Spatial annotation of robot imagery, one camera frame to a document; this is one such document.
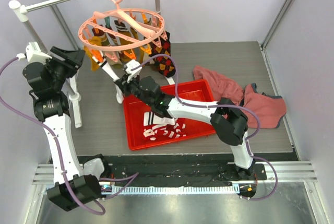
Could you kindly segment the white black striped sock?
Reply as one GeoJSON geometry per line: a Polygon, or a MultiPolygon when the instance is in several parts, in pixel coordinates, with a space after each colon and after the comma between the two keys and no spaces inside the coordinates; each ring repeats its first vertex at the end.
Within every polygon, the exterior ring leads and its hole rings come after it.
{"type": "Polygon", "coordinates": [[[116,81],[119,80],[120,78],[116,75],[112,67],[109,65],[108,61],[104,58],[103,61],[99,64],[99,66],[102,68],[102,70],[108,74],[109,77],[112,78],[114,84],[115,84],[115,89],[116,89],[116,100],[119,104],[123,103],[124,97],[121,89],[118,87],[116,84],[116,81]]]}
{"type": "Polygon", "coordinates": [[[145,112],[144,113],[144,120],[143,125],[175,125],[176,121],[174,118],[167,118],[167,117],[159,117],[153,112],[145,112]]]}

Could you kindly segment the red santa sock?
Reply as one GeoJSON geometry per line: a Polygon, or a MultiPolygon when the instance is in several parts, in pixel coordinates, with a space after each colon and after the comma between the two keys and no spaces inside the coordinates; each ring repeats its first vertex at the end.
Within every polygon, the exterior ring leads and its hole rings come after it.
{"type": "Polygon", "coordinates": [[[156,133],[152,129],[144,129],[142,139],[144,141],[155,141],[156,133]]]}

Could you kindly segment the red white striped sock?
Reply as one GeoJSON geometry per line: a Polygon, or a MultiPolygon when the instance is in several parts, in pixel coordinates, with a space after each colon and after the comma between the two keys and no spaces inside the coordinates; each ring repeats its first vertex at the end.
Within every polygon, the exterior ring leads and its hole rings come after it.
{"type": "Polygon", "coordinates": [[[165,135],[165,132],[168,130],[168,125],[167,124],[154,125],[152,127],[152,130],[156,135],[163,136],[165,135]]]}
{"type": "Polygon", "coordinates": [[[183,125],[179,125],[179,123],[176,123],[175,125],[167,125],[166,128],[162,130],[162,135],[169,139],[186,136],[186,134],[183,133],[183,125]]]}

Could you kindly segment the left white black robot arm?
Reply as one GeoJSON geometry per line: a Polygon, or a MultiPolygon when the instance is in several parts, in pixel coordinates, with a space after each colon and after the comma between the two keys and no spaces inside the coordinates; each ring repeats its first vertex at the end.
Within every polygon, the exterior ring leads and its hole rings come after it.
{"type": "Polygon", "coordinates": [[[111,168],[96,155],[80,164],[71,134],[69,101],[80,98],[76,92],[65,95],[63,86],[81,68],[85,51],[68,51],[52,47],[44,53],[36,42],[26,47],[28,65],[22,74],[33,98],[35,121],[47,135],[53,160],[53,187],[47,190],[48,199],[64,211],[84,207],[102,196],[99,181],[110,178],[111,168]]]}

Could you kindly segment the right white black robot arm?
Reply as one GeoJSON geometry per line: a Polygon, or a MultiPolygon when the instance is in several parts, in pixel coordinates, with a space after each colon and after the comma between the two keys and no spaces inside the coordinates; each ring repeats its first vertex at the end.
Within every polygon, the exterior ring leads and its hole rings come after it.
{"type": "Polygon", "coordinates": [[[248,118],[242,108],[227,98],[200,102],[181,99],[177,94],[164,93],[152,77],[143,79],[123,75],[116,80],[117,90],[133,95],[150,108],[144,113],[143,137],[155,140],[158,136],[180,138],[183,120],[210,124],[218,138],[232,150],[236,175],[243,180],[255,172],[255,160],[246,143],[248,118]]]}

